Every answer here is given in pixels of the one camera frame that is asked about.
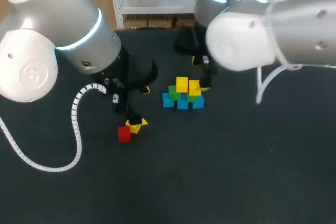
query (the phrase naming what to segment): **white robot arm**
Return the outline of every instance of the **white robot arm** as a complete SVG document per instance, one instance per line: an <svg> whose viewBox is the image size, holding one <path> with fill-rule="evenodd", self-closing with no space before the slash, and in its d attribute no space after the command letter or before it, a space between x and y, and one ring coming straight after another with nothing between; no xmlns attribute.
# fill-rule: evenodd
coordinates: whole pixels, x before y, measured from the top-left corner
<svg viewBox="0 0 336 224"><path fill-rule="evenodd" d="M17 102L45 96L57 78L54 50L82 73L110 67L121 42L92 0L9 0L0 25L0 94Z"/></svg>
<svg viewBox="0 0 336 224"><path fill-rule="evenodd" d="M336 65L336 0L198 0L196 18L208 27L211 56L227 69L276 60L288 68Z"/></svg>

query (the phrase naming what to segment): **green block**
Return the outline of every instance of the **green block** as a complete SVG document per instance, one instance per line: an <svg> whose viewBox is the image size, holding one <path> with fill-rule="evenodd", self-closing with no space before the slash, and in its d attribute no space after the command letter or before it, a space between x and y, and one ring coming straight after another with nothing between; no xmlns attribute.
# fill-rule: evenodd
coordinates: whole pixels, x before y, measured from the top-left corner
<svg viewBox="0 0 336 224"><path fill-rule="evenodd" d="M188 96L187 96L187 101L188 102L198 102L198 99L199 99L199 97L193 96L193 95L189 95L189 93L188 93Z"/></svg>
<svg viewBox="0 0 336 224"><path fill-rule="evenodd" d="M179 101L181 99L181 93L177 93L176 85L169 86L169 97L171 101Z"/></svg>

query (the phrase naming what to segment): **blue block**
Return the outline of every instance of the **blue block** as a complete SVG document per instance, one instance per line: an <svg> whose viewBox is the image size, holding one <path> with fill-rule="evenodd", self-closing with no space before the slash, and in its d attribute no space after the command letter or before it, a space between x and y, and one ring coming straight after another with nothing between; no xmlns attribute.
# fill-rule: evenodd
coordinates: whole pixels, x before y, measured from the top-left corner
<svg viewBox="0 0 336 224"><path fill-rule="evenodd" d="M177 101L177 108L180 110L187 110L188 109L188 98L187 94L182 94L181 99Z"/></svg>
<svg viewBox="0 0 336 224"><path fill-rule="evenodd" d="M175 106L175 102L170 100L169 93L162 93L162 101L164 108L173 108Z"/></svg>
<svg viewBox="0 0 336 224"><path fill-rule="evenodd" d="M201 94L201 96L198 99L198 102L193 102L193 109L201 109L204 108L204 97Z"/></svg>

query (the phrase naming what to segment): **black mat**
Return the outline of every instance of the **black mat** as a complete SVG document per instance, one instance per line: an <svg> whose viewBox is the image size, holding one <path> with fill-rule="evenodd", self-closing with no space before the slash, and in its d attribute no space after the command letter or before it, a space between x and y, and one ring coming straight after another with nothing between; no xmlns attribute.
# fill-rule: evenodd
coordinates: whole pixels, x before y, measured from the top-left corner
<svg viewBox="0 0 336 224"><path fill-rule="evenodd" d="M175 32L119 35L130 53L152 56L160 68L152 93L132 101L149 126L120 145L123 119L88 93L79 106L82 158L60 174L23 163L1 133L0 223L336 223L335 70L284 72L260 106L255 70L221 70L204 110L163 109L161 91L198 69L173 52ZM90 83L60 56L58 63L42 100L0 98L18 145L46 166L72 161L71 103Z"/></svg>

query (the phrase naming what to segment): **white cable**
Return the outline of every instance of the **white cable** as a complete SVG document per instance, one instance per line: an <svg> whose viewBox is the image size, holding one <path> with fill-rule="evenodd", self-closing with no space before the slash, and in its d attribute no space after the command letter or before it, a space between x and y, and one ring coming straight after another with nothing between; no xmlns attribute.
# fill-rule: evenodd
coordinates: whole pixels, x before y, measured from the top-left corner
<svg viewBox="0 0 336 224"><path fill-rule="evenodd" d="M333 65L295 64L295 65L290 65L290 66L291 66L291 69L293 69L293 70L300 70L302 67L319 67L319 68L336 69L336 66L333 66ZM268 85L273 81L273 79L287 69L288 69L288 66L280 66L280 67L276 68L275 70L273 70L272 73L270 73L268 75L268 77L265 79L265 81L262 82L263 70L262 70L261 67L257 68L257 89L258 89L258 93L257 93L257 97L256 97L257 104L261 104L261 101L263 100L264 92L265 92L266 88L268 87Z"/></svg>
<svg viewBox="0 0 336 224"><path fill-rule="evenodd" d="M79 132L79 126L78 126L78 121L77 121L77 108L80 99L82 96L88 92L91 89L98 89L100 92L106 94L106 88L100 84L89 84L86 85L84 88L82 88L76 95L75 99L73 100L72 103L72 108L71 108L71 121L72 121L72 127L73 131L75 133L76 137L76 144L77 144L77 151L76 151L76 156L75 159L68 165L60 167L60 168L51 168L51 167L46 167L43 165L36 164L34 161L29 159L18 147L16 144L15 140L13 139L11 133L9 132L8 128L6 127L4 121L0 118L0 127L3 130L6 138L8 139L9 143L13 147L14 151L17 153L17 155L28 165L32 166L33 168L43 170L45 172L51 172L51 173L59 173L59 172L64 172L66 170L70 170L73 168L79 161L81 153L82 153L82 140L80 137L80 132Z"/></svg>

